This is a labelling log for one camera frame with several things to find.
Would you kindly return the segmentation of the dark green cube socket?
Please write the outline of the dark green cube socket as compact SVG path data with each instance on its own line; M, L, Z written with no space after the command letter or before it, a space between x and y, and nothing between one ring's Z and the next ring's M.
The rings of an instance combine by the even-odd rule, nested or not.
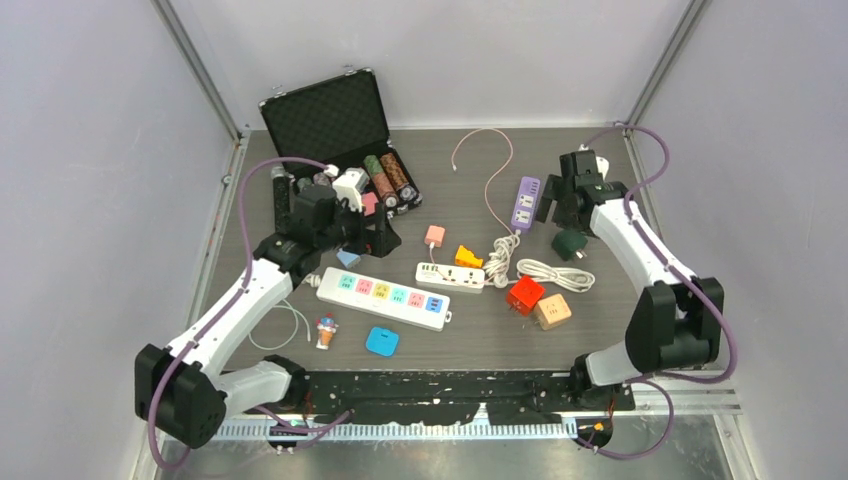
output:
M551 248L563 260L580 260L586 257L587 237L579 231L563 229L551 241Z

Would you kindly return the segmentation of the red cube socket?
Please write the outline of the red cube socket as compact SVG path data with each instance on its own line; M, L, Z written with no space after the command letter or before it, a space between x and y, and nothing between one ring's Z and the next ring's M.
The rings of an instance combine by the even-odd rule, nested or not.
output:
M545 294L545 288L530 276L521 276L506 293L511 310L528 316Z

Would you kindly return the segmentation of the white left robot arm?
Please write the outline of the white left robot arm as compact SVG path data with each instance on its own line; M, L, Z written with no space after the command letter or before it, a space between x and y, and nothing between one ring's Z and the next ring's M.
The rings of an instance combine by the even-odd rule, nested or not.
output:
M377 258L401 244L387 207L372 214L357 192L312 186L294 197L282 226L248 251L245 270L190 328L164 347L144 346L134 363L134 408L150 435L162 431L190 449L207 444L223 421L272 404L298 412L307 398L305 371L269 355L225 372L235 349L271 308L286 299L338 249Z

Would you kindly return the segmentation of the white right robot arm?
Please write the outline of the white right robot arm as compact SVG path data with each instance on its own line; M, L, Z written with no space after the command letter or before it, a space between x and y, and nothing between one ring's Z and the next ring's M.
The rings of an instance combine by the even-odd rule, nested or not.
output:
M608 182L592 150L566 153L550 175L535 218L601 240L638 295L619 343L577 357L569 372L574 403L596 410L611 386L670 369L701 367L721 348L719 315L724 290L678 262L627 198L621 182Z

